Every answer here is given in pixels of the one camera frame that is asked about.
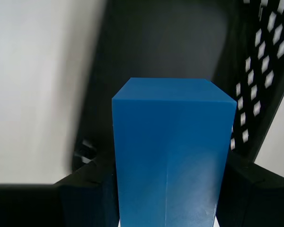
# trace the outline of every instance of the hole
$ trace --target hole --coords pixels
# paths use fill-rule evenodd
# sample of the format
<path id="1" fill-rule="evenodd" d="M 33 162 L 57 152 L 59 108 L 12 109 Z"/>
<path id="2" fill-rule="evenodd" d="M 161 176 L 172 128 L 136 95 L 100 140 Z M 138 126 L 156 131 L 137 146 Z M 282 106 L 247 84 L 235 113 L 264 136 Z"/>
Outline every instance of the hole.
<path id="1" fill-rule="evenodd" d="M 253 86 L 250 92 L 250 99 L 253 100 L 257 96 L 257 86 Z"/>
<path id="2" fill-rule="evenodd" d="M 259 52 L 257 54 L 258 59 L 260 59 L 264 56 L 264 50 L 265 50 L 265 42 L 263 42 L 259 47 Z"/>
<path id="3" fill-rule="evenodd" d="M 268 0 L 261 0 L 261 5 L 262 6 L 267 6 Z"/>
<path id="4" fill-rule="evenodd" d="M 281 58 L 284 54 L 284 40 L 283 42 L 281 42 L 280 46 L 279 46 L 279 49 L 278 49 L 278 53 L 276 54 L 276 56 L 278 58 Z"/>
<path id="5" fill-rule="evenodd" d="M 271 12 L 271 14 L 269 16 L 268 25 L 267 25 L 267 30 L 269 32 L 271 32 L 271 30 L 273 30 L 273 28 L 275 26 L 275 18 L 276 18 L 276 14 L 274 12 Z"/>
<path id="6" fill-rule="evenodd" d="M 236 85 L 236 93 L 237 93 L 237 96 L 241 93 L 241 84 L 240 83 L 238 83 Z"/>
<path id="7" fill-rule="evenodd" d="M 250 69 L 250 57 L 245 60 L 245 71 L 247 72 Z"/>
<path id="8" fill-rule="evenodd" d="M 252 70 L 252 71 L 248 74 L 248 79 L 247 79 L 248 85 L 251 85 L 253 81 L 254 81 L 254 70 Z"/>
<path id="9" fill-rule="evenodd" d="M 243 108 L 243 97 L 238 100 L 238 110 Z"/>
<path id="10" fill-rule="evenodd" d="M 262 61 L 262 73 L 267 70 L 268 64 L 269 64 L 269 56 L 265 57 Z"/>
<path id="11" fill-rule="evenodd" d="M 87 157 L 84 157 L 84 156 L 81 157 L 81 160 L 82 160 L 82 162 L 85 163 L 85 164 L 91 162 L 91 159 L 89 159 L 89 158 L 87 158 Z"/>
<path id="12" fill-rule="evenodd" d="M 247 142 L 248 141 L 248 130 L 246 129 L 243 133 L 242 133 L 242 139 L 243 139 L 243 142 Z"/>
<path id="13" fill-rule="evenodd" d="M 262 12 L 263 12 L 263 7 L 261 6 L 260 7 L 260 10 L 259 10 L 259 20 L 261 21 L 261 19 L 262 19 Z"/>
<path id="14" fill-rule="evenodd" d="M 274 38 L 273 38 L 273 44 L 276 44 L 276 42 L 279 41 L 279 39 L 280 39 L 280 37 L 281 37 L 282 29 L 283 29 L 283 26 L 282 26 L 282 25 L 279 25 L 279 26 L 275 29 L 275 34 L 274 34 Z"/>
<path id="15" fill-rule="evenodd" d="M 274 78 L 274 72 L 271 70 L 271 72 L 266 76 L 266 79 L 265 79 L 266 88 L 268 88 L 272 84 L 273 78 Z"/>
<path id="16" fill-rule="evenodd" d="M 282 14 L 283 11 L 284 11 L 284 0 L 280 0 L 279 7 L 278 7 L 278 12 Z"/>
<path id="17" fill-rule="evenodd" d="M 261 35 L 262 35 L 262 30 L 259 29 L 256 33 L 256 40 L 255 40 L 255 46 L 258 46 L 261 41 Z"/>
<path id="18" fill-rule="evenodd" d="M 241 113 L 241 126 L 245 124 L 245 120 L 246 120 L 246 115 L 244 112 L 244 113 Z"/>
<path id="19" fill-rule="evenodd" d="M 235 139 L 232 138 L 232 139 L 231 139 L 231 150 L 234 150 L 235 148 L 236 148 Z"/>
<path id="20" fill-rule="evenodd" d="M 257 116 L 260 113 L 260 109 L 261 109 L 261 103 L 260 103 L 260 101 L 258 101 L 254 105 L 254 116 Z"/>

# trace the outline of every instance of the white wall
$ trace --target white wall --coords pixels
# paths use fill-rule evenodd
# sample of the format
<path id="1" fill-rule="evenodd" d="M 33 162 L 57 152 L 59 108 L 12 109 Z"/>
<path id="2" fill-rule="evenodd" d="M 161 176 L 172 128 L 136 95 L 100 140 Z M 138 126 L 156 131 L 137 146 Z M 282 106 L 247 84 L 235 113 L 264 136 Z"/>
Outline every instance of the white wall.
<path id="1" fill-rule="evenodd" d="M 284 177 L 284 97 L 255 163 Z"/>
<path id="2" fill-rule="evenodd" d="M 0 0 L 0 183 L 69 173 L 103 0 Z"/>

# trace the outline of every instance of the blue rectangular prism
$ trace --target blue rectangular prism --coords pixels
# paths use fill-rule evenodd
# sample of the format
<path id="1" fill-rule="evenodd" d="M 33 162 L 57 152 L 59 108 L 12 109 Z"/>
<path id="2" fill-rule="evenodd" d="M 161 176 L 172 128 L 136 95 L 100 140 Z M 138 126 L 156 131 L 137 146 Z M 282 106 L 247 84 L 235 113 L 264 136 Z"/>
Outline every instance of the blue rectangular prism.
<path id="1" fill-rule="evenodd" d="M 212 227 L 237 103 L 204 79 L 131 78 L 112 101 L 122 227 Z"/>

